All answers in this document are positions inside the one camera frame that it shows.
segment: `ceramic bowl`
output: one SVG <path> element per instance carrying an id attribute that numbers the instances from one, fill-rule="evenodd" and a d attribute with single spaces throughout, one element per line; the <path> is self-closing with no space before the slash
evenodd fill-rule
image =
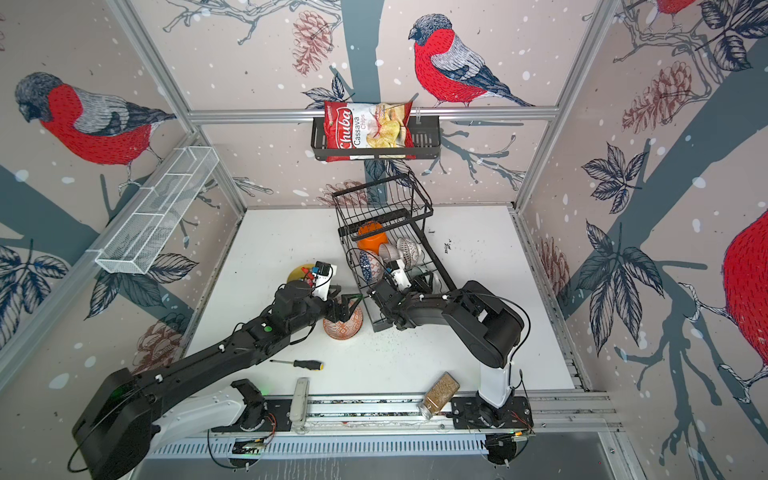
<path id="1" fill-rule="evenodd" d="M 391 243 L 382 243 L 379 245 L 379 257 L 384 264 L 387 264 L 393 260 L 400 260 L 400 252 Z"/>
<path id="2" fill-rule="evenodd" d="M 397 250 L 400 252 L 402 261 L 406 264 L 406 269 L 413 268 L 419 263 L 422 247 L 413 240 L 400 237 L 397 239 Z"/>
<path id="3" fill-rule="evenodd" d="M 382 260 L 375 253 L 360 252 L 360 269 L 362 278 L 369 285 L 378 282 L 384 276 Z"/>

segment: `bird illustration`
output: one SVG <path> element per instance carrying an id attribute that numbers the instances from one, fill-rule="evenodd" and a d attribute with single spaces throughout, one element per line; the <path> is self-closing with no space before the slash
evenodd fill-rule
<path id="1" fill-rule="evenodd" d="M 720 365 L 744 388 L 744 397 L 736 397 L 736 400 L 750 403 L 750 387 L 768 377 L 768 211 L 736 235 L 725 252 L 725 308 L 701 303 L 692 285 L 680 285 L 691 291 L 696 302 L 697 311 L 690 321 L 698 320 L 701 308 L 726 317 L 763 360 L 763 368 L 747 380 L 738 376 L 730 366 Z"/>
<path id="2" fill-rule="evenodd" d="M 443 102 L 469 102 L 482 97 L 500 97 L 523 107 L 532 105 L 515 97 L 499 81 L 480 55 L 470 50 L 453 31 L 445 15 L 424 15 L 408 35 L 414 40 L 416 77 L 424 89 Z"/>
<path id="3" fill-rule="evenodd" d="M 149 139 L 155 128 L 176 118 L 115 95 L 67 85 L 44 72 L 24 77 L 15 94 L 24 119 L 40 120 L 73 154 L 94 164 L 125 165 L 128 180 L 118 186 L 118 193 L 129 184 L 139 186 L 131 179 L 131 162 L 147 149 L 154 154 Z"/>
<path id="4" fill-rule="evenodd" d="M 651 10 L 651 13 L 648 15 L 648 17 L 653 15 L 653 19 L 648 23 L 646 30 L 653 31 L 651 27 L 656 21 L 656 18 L 658 18 L 660 13 L 665 13 L 667 15 L 672 15 L 672 28 L 667 32 L 669 34 L 675 29 L 682 29 L 683 24 L 675 23 L 674 16 L 680 13 L 683 8 L 694 3 L 694 0 L 650 0 L 650 3 L 654 6 L 653 8 L 655 8 L 656 12 L 654 13 L 653 10 Z"/>

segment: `cable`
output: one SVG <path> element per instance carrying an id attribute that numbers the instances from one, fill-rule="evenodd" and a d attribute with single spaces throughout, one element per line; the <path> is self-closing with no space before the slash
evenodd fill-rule
<path id="1" fill-rule="evenodd" d="M 221 468 L 227 468 L 229 470 L 239 470 L 240 468 L 242 468 L 242 467 L 235 467 L 235 466 L 232 466 L 232 465 L 220 464 L 216 460 L 216 458 L 214 458 L 214 453 L 210 449 L 210 429 L 208 429 L 208 433 L 206 434 L 206 439 L 207 439 L 207 443 L 208 443 L 208 455 L 210 455 L 210 459 L 213 460 L 216 465 L 219 465 Z"/>
<path id="2" fill-rule="evenodd" d="M 128 400 L 130 400 L 130 399 L 131 399 L 131 397 L 132 397 L 132 396 L 134 396 L 134 395 L 136 395 L 137 393 L 139 393 L 139 392 L 140 392 L 142 389 L 133 390 L 133 391 L 131 391 L 131 392 L 129 392 L 129 393 L 126 393 L 126 394 L 125 394 L 125 395 L 126 395 L 126 397 L 125 397 L 125 399 L 123 399 L 123 401 L 122 401 L 122 402 L 120 402 L 120 403 L 118 403 L 117 405 L 115 405 L 115 406 L 114 406 L 114 408 L 113 408 L 112 410 L 110 410 L 110 411 L 107 413 L 107 415 L 104 415 L 103 417 L 101 417 L 101 419 L 100 419 L 98 422 L 96 422 L 96 425 L 94 425 L 93 427 L 91 427 L 91 431 L 90 431 L 90 432 L 88 432 L 88 434 L 85 436 L 85 438 L 84 438 L 84 439 L 82 439 L 82 441 L 81 441 L 80 443 L 78 443 L 78 446 L 76 446 L 76 447 L 74 448 L 74 452 L 72 452 L 72 455 L 69 455 L 69 461 L 67 461 L 67 470 L 68 470 L 70 473 L 80 473 L 80 472 L 85 472 L 86 470 L 88 470 L 88 467 L 87 467 L 87 466 L 86 466 L 85 468 L 81 468 L 80 470 L 72 470 L 72 460 L 74 459 L 74 456 L 75 456 L 75 455 L 77 455 L 77 453 L 80 451 L 80 447 L 82 447 L 82 446 L 83 446 L 83 444 L 85 443 L 85 441 L 86 441 L 86 440 L 88 440 L 88 437 L 90 437 L 90 436 L 91 436 L 91 433 L 93 433 L 93 432 L 96 430 L 96 428 L 98 428 L 98 426 L 99 426 L 99 425 L 101 425 L 101 423 L 102 423 L 104 420 L 106 420 L 106 419 L 107 419 L 107 418 L 108 418 L 110 415 L 112 415 L 112 414 L 113 414 L 113 413 L 114 413 L 114 412 L 115 412 L 117 409 L 119 409 L 120 407 L 122 407 L 122 406 L 123 406 L 123 405 L 124 405 L 124 404 L 125 404 L 125 403 L 126 403 Z"/>

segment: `screwdriver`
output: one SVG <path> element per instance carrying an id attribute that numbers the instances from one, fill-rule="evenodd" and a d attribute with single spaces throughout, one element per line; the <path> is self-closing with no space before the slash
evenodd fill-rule
<path id="1" fill-rule="evenodd" d="M 288 363 L 293 366 L 300 366 L 301 368 L 307 369 L 307 370 L 323 369 L 323 362 L 318 362 L 317 360 L 293 360 L 292 362 L 286 362 L 285 360 L 270 360 L 270 362 Z"/>

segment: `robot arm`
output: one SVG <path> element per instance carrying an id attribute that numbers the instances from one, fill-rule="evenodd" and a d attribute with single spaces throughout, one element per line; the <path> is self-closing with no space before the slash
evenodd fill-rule
<path id="1" fill-rule="evenodd" d="M 321 262 L 317 266 L 318 286 L 288 282 L 276 291 L 272 305 L 220 342 L 164 368 L 137 375 L 127 369 L 110 374 L 72 429 L 91 476 L 118 479 L 150 451 L 208 428 L 235 422 L 245 430 L 257 428 L 266 414 L 264 399 L 248 380 L 233 382 L 210 396 L 190 397 L 278 353 L 290 344 L 292 333 L 323 317 L 337 321 L 350 317 L 362 296 L 342 295 L 336 302 L 340 288 L 327 288 L 333 267 Z M 350 305 L 355 297 L 358 300 Z M 508 355 L 522 330 L 516 312 L 474 281 L 449 294 L 425 295 L 418 287 L 401 292 L 394 282 L 382 280 L 371 297 L 399 329 L 450 325 L 485 369 L 495 372 L 492 381 L 499 384 L 495 391 L 503 399 L 486 398 L 482 386 L 481 396 L 496 408 L 504 404 L 509 394 L 504 368 L 508 369 Z"/>

